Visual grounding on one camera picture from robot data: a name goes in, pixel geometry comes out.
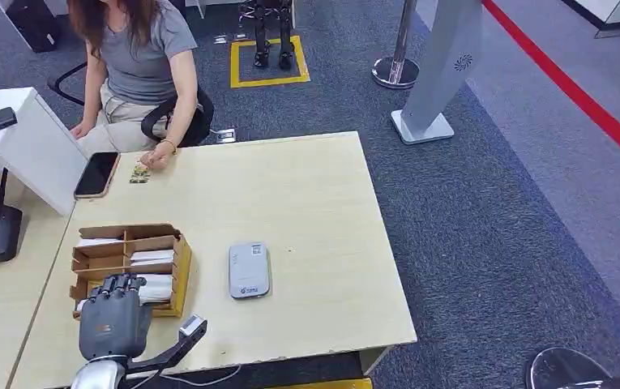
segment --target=robotic hand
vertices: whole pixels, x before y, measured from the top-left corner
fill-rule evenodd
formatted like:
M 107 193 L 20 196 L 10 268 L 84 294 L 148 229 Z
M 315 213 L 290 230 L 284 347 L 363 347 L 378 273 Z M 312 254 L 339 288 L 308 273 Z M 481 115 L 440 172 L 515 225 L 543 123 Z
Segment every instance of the robotic hand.
M 133 362 L 145 350 L 152 308 L 141 306 L 139 290 L 146 281 L 124 273 L 105 278 L 83 304 L 79 348 L 88 363 L 71 389 L 116 389 L 127 374 L 174 367 L 202 339 L 207 320 L 190 316 L 178 329 L 178 342 L 157 357 Z

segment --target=beige pants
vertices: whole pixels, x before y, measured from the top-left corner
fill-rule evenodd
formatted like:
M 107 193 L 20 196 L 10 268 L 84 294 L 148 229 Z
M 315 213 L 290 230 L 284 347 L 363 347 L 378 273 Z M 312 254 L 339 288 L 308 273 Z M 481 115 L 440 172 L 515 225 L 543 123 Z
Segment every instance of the beige pants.
M 137 105 L 114 96 L 102 84 L 100 89 L 102 109 L 97 115 L 96 126 L 78 139 L 86 157 L 96 152 L 141 152 L 155 148 L 156 142 L 140 129 L 140 123 L 156 105 Z M 166 136 L 167 119 L 160 119 L 152 129 L 161 138 Z

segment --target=woman's left hand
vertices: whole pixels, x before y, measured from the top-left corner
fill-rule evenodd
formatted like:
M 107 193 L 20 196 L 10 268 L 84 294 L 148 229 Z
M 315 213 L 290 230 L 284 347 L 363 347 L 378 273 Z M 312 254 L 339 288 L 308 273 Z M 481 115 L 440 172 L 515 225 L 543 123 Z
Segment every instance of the woman's left hand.
M 148 169 L 162 170 L 166 168 L 173 156 L 173 145 L 169 142 L 158 143 L 154 150 L 140 157 L 140 162 Z

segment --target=yellow floor tape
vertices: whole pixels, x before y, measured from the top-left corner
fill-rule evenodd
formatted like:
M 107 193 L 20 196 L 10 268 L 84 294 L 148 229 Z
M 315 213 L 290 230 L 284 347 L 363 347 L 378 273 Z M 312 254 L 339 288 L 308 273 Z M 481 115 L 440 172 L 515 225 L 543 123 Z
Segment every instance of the yellow floor tape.
M 284 83 L 306 83 L 310 81 L 310 71 L 307 70 L 305 54 L 302 51 L 300 37 L 293 35 L 290 37 L 295 51 L 295 60 L 300 75 L 294 77 L 282 77 L 278 79 L 257 79 L 254 81 L 240 80 L 240 48 L 243 46 L 254 46 L 254 41 L 239 41 L 231 44 L 231 88 L 267 87 L 271 85 L 281 85 Z M 271 39 L 272 45 L 280 45 L 281 39 Z
M 369 378 L 346 379 L 329 383 L 306 383 L 292 387 L 274 387 L 269 389 L 372 389 L 372 380 Z

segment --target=long brown hair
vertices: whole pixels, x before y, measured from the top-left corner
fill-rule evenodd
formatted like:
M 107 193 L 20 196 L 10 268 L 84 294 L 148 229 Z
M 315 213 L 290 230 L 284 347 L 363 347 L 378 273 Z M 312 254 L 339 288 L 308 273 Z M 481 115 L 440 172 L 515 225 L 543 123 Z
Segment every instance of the long brown hair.
M 128 15 L 128 37 L 131 45 L 145 45 L 150 40 L 152 22 L 160 12 L 158 0 L 116 0 Z M 99 58 L 105 36 L 105 16 L 109 9 L 100 0 L 67 0 L 71 24 L 78 35 L 89 42 L 90 54 Z

